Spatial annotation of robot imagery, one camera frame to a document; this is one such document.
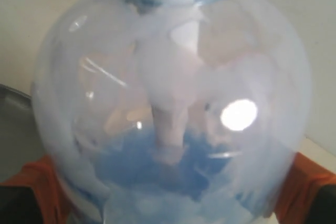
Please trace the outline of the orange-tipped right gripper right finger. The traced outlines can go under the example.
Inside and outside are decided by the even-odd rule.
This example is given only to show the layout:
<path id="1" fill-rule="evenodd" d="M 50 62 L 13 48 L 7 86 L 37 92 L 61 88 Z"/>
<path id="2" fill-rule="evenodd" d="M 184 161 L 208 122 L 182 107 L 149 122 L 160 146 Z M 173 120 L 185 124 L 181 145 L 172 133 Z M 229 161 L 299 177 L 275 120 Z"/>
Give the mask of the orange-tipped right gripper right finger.
<path id="1" fill-rule="evenodd" d="M 279 223 L 335 223 L 335 173 L 297 153 L 274 213 Z"/>

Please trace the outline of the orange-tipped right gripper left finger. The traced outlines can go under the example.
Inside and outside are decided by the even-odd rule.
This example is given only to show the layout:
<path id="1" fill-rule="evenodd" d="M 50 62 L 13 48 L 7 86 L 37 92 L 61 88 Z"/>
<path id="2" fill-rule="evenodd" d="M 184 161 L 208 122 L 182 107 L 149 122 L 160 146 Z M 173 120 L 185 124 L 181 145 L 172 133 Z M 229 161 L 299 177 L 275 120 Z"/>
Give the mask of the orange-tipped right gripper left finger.
<path id="1" fill-rule="evenodd" d="M 47 155 L 1 182 L 1 223 L 66 223 L 70 212 Z"/>

